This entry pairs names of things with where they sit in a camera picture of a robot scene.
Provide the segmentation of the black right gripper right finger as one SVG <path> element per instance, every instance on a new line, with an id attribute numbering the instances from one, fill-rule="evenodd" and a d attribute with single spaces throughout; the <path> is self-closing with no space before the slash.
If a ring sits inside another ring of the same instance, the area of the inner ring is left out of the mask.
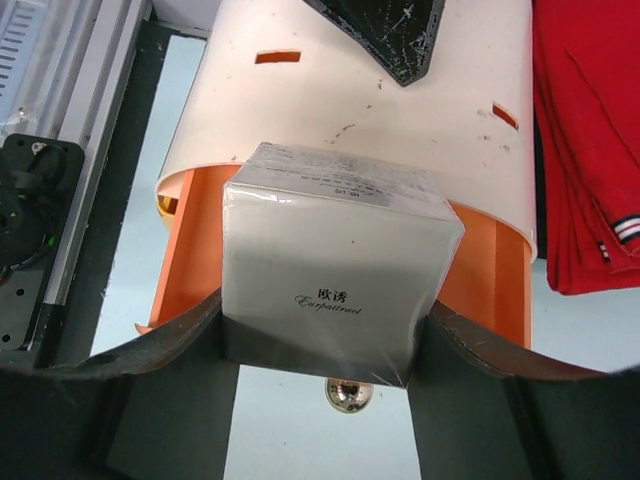
<path id="1" fill-rule="evenodd" d="M 520 347 L 436 303 L 408 398 L 424 479 L 636 479 L 639 369 Z"/>

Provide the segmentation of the yellow drum drawer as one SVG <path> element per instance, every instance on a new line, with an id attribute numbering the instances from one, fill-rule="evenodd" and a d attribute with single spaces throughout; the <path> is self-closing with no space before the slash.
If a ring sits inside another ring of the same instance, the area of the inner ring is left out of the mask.
<path id="1" fill-rule="evenodd" d="M 178 198 L 171 196 L 158 195 L 157 196 L 157 209 L 161 217 L 168 217 L 172 219 L 178 208 Z"/>

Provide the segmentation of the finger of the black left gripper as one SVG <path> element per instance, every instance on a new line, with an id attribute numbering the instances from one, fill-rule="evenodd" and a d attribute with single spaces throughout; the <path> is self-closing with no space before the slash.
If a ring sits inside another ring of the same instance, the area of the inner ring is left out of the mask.
<path id="1" fill-rule="evenodd" d="M 400 86 L 424 78 L 444 0 L 309 0 L 307 4 L 355 40 Z"/>

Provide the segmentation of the red garment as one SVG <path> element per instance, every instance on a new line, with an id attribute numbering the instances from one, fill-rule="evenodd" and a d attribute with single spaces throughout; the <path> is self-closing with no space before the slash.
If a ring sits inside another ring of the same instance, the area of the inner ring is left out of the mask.
<path id="1" fill-rule="evenodd" d="M 536 1 L 546 260 L 563 295 L 639 284 L 639 4 Z"/>

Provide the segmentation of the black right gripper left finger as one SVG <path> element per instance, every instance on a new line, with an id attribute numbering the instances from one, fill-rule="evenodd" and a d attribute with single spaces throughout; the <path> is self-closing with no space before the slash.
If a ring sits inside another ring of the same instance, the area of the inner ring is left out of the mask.
<path id="1" fill-rule="evenodd" d="M 221 296 L 75 366 L 1 366 L 5 479 L 220 479 L 239 368 Z"/>

